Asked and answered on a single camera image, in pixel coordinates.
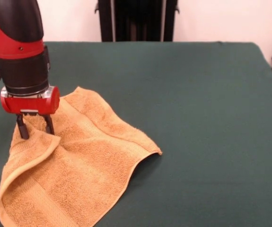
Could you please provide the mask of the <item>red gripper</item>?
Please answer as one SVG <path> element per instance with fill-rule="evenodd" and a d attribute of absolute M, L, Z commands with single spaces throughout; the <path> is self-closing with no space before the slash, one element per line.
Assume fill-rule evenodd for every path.
<path fill-rule="evenodd" d="M 54 114 L 59 107 L 60 92 L 55 86 L 49 86 L 47 90 L 31 96 L 13 96 L 3 87 L 0 92 L 0 101 L 3 109 L 11 114 L 17 114 L 17 126 L 22 139 L 29 139 L 26 124 L 22 114 L 44 115 L 46 132 L 54 135 L 53 122 L 50 114 Z"/>

